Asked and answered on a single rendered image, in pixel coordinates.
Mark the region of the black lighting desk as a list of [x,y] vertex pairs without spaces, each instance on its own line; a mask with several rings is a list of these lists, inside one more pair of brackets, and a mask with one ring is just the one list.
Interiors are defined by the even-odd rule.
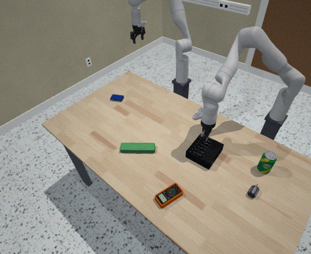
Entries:
[[198,136],[192,145],[186,151],[185,157],[198,163],[199,165],[210,169],[219,154],[223,150],[224,144],[208,137],[207,142]]

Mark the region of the green drink can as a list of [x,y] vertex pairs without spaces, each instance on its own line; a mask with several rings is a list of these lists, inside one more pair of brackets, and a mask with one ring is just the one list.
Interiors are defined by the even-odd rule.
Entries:
[[272,151],[265,152],[257,165],[258,171],[263,174],[268,174],[272,169],[273,165],[275,164],[276,160],[277,156],[274,152]]

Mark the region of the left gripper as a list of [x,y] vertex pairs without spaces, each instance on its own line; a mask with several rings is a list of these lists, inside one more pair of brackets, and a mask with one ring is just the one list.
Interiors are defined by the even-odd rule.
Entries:
[[213,125],[207,125],[201,121],[202,133],[199,136],[203,138],[203,141],[206,142],[208,140],[209,133],[211,133],[211,130],[215,127],[215,125],[216,123]]

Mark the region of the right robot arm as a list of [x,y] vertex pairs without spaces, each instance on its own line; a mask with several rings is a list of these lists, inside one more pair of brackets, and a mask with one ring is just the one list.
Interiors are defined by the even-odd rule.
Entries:
[[[131,17],[132,25],[141,27],[147,24],[146,21],[141,21],[140,4],[146,0],[128,0],[132,6]],[[188,81],[189,73],[189,57],[183,53],[192,50],[192,41],[190,38],[184,6],[181,0],[169,0],[172,19],[175,25],[181,30],[184,39],[177,40],[175,44],[176,51],[176,82],[183,84]]]

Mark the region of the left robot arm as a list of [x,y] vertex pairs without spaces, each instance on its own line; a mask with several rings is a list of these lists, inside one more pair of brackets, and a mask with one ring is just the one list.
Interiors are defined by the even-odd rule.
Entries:
[[238,58],[245,48],[256,48],[262,53],[263,63],[277,72],[288,88],[279,90],[277,98],[269,114],[275,121],[283,121],[294,98],[305,83],[305,76],[287,63],[286,57],[271,42],[266,33],[258,26],[241,29],[230,49],[230,52],[217,72],[215,79],[221,84],[217,86],[206,83],[202,88],[203,108],[193,115],[193,120],[201,119],[204,124],[213,125],[217,120],[219,105],[226,94],[229,82],[238,68]]

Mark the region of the orange digital multimeter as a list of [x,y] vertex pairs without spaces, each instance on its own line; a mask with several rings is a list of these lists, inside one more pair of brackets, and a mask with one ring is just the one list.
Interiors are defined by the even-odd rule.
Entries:
[[177,183],[172,184],[168,188],[155,195],[155,201],[161,208],[171,204],[173,201],[183,195],[183,190]]

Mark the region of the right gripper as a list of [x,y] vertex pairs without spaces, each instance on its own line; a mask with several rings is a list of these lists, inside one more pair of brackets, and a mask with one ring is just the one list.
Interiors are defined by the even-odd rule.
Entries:
[[136,44],[136,37],[138,35],[141,34],[141,39],[143,40],[144,39],[144,34],[145,34],[145,27],[137,27],[135,25],[132,25],[132,28],[134,31],[130,32],[130,38],[133,40],[133,43]]

